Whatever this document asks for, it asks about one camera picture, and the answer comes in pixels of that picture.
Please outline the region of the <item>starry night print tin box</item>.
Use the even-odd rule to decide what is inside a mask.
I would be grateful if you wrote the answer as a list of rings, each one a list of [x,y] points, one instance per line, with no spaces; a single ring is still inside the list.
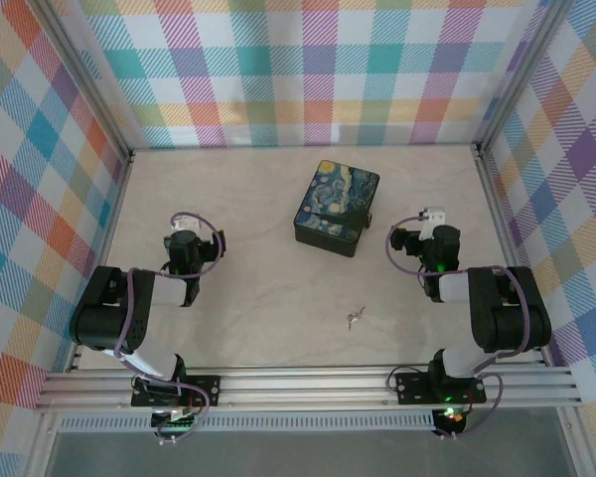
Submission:
[[[353,257],[378,184],[375,172],[321,161],[294,217],[295,239]]]

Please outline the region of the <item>aluminium table side rail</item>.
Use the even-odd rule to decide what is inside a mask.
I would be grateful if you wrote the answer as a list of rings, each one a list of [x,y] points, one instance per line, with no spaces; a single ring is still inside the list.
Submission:
[[[488,265],[469,274],[473,337],[486,356],[477,367],[481,371],[546,347],[552,326],[532,270],[519,265],[486,160],[474,144],[471,150],[505,260],[503,265]]]
[[[101,248],[101,251],[97,257],[97,262],[96,262],[97,265],[106,265],[106,262],[108,260],[108,256],[110,253],[110,248],[111,248],[112,241],[114,238],[119,215],[121,212],[121,208],[122,208],[125,194],[127,191],[128,183],[130,180],[135,156],[136,156],[135,151],[131,150],[130,155],[126,161],[126,165],[124,166],[123,173],[121,175],[121,182],[120,182],[118,194],[115,199],[114,207],[112,208],[112,212],[110,213],[110,221],[106,228],[106,233],[105,233],[104,240],[102,243],[102,248]],[[75,366],[76,366],[75,362],[78,360],[78,358],[80,356],[80,352],[77,349],[78,349],[77,344],[71,344],[69,351],[68,351],[67,358],[66,358],[63,368],[62,368],[63,372],[67,373],[67,372],[72,371],[75,368]]]

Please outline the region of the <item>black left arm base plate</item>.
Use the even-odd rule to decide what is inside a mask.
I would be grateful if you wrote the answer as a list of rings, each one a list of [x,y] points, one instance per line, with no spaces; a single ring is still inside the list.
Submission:
[[[210,399],[210,406],[218,405],[221,390],[220,376],[187,375],[179,378],[179,382],[203,390]],[[131,385],[130,405],[133,407],[201,407],[207,405],[198,391],[185,387],[165,386],[140,378],[134,378]]]

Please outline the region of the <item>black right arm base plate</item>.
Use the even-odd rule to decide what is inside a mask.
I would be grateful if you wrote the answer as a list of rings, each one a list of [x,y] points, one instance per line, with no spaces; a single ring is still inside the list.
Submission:
[[[483,382],[474,378],[437,378],[428,373],[395,375],[398,403],[405,404],[470,404],[485,403]]]

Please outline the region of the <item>aluminium mounting rail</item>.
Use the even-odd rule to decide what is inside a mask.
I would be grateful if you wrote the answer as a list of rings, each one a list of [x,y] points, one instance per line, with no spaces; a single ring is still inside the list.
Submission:
[[[298,368],[205,368],[194,376],[217,376],[218,402],[214,410],[392,410],[400,398],[411,398],[409,407],[429,406],[409,381],[420,374],[395,371],[390,366]],[[457,399],[463,404],[486,395],[482,408],[497,401],[503,407],[575,407],[581,395],[567,368],[541,362],[492,366],[473,392]],[[131,409],[131,374],[121,369],[76,370],[50,374],[41,391],[38,411],[111,411]]]

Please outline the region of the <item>aluminium frame post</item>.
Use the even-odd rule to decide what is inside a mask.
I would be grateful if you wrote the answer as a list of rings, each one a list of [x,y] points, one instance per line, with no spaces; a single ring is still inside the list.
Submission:
[[[47,22],[46,30],[53,37],[53,41],[58,44],[58,49],[68,65],[68,70],[74,76],[77,86],[84,93],[86,102],[91,106],[104,132],[112,140],[125,162],[129,162],[132,159],[132,149],[126,142],[117,121],[113,118],[103,95],[97,88],[80,52],[75,47],[51,0],[30,0],[30,2],[32,6],[39,9],[40,15]]]
[[[482,133],[474,142],[481,158],[491,151],[573,2],[574,0],[548,0],[543,7],[542,18],[532,29],[533,34],[515,61],[517,66],[510,75],[507,86],[499,95]]]

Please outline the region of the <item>aluminium frame leg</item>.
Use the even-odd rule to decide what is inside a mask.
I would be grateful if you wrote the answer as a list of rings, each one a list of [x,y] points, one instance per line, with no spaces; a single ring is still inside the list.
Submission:
[[[586,433],[575,407],[558,407],[557,415],[577,477],[596,477]]]
[[[41,415],[37,433],[33,441],[24,477],[45,477],[63,415],[60,412],[44,412]]]

